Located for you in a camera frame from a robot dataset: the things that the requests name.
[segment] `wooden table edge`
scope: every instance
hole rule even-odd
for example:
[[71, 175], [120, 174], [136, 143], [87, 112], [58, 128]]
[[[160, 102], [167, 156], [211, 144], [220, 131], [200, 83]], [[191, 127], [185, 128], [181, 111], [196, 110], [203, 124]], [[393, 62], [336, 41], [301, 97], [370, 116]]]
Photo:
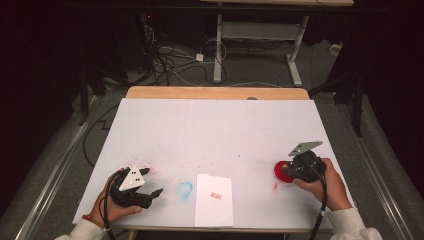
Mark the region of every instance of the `wooden table edge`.
[[126, 98], [217, 100], [309, 100], [303, 88], [134, 86]]

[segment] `hand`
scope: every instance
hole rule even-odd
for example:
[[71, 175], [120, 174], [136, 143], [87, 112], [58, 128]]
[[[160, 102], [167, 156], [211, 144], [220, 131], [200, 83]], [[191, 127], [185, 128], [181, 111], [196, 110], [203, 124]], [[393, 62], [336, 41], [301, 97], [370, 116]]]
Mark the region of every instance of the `hand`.
[[[347, 198], [345, 185], [340, 175], [334, 169], [333, 163], [328, 158], [323, 158], [322, 161], [327, 167], [327, 170], [324, 173], [327, 183], [327, 207], [332, 211], [352, 208], [352, 205]], [[322, 202], [324, 194], [319, 180], [307, 183], [300, 179], [294, 179], [293, 182], [303, 190], [314, 194], [315, 198]]]
[[[111, 178], [112, 177], [109, 177], [103, 191], [97, 197], [97, 200], [94, 203], [93, 209], [91, 210], [91, 213], [90, 213], [93, 220], [103, 224], [103, 226], [104, 226], [104, 222], [103, 222], [103, 219], [102, 219], [100, 213], [104, 216], [104, 213], [103, 213], [104, 210], [103, 209], [104, 209], [104, 202], [105, 201], [103, 199], [105, 197], [107, 183], [109, 181], [112, 181], [112, 184], [113, 184], [113, 182], [116, 180], [116, 178], [118, 178], [118, 176], [115, 177], [114, 179], [111, 179]], [[119, 206], [119, 205], [117, 205], [113, 202], [110, 195], [108, 196], [107, 215], [108, 215], [108, 220], [109, 220], [110, 225], [112, 225], [118, 219], [120, 219], [122, 217], [126, 217], [126, 216], [129, 216], [129, 215], [132, 215], [132, 214], [140, 213], [141, 211], [142, 211], [142, 208], [139, 207], [139, 206], [131, 206], [131, 207], [127, 207], [127, 208], [121, 207], [121, 206]]]

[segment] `sleeve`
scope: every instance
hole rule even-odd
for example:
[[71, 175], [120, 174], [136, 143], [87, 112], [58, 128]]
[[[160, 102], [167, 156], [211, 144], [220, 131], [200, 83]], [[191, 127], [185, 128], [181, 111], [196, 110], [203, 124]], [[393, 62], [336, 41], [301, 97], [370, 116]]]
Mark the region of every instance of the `sleeve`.
[[334, 236], [331, 240], [382, 240], [375, 228], [366, 228], [357, 208], [328, 213], [333, 225]]
[[96, 224], [85, 219], [81, 219], [75, 226], [74, 230], [72, 230], [71, 234], [60, 236], [56, 238], [56, 240], [100, 240], [104, 235], [105, 232]]

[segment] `white paper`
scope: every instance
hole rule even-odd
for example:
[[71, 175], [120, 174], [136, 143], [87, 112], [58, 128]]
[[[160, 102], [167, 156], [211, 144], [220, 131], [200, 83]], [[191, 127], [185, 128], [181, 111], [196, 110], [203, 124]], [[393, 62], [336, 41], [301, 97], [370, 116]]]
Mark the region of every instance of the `white paper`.
[[195, 227], [233, 226], [230, 178], [197, 175]]

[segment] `red mark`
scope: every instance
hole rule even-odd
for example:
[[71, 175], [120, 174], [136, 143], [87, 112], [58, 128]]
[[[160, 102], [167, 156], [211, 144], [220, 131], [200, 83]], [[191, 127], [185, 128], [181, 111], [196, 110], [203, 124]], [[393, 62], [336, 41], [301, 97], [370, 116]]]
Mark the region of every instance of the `red mark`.
[[212, 192], [212, 193], [211, 193], [211, 197], [216, 198], [216, 199], [218, 199], [218, 200], [221, 200], [222, 195], [219, 195], [218, 193], [214, 193], [214, 192]]
[[277, 189], [278, 189], [278, 183], [276, 182], [274, 183], [274, 192], [277, 192]]

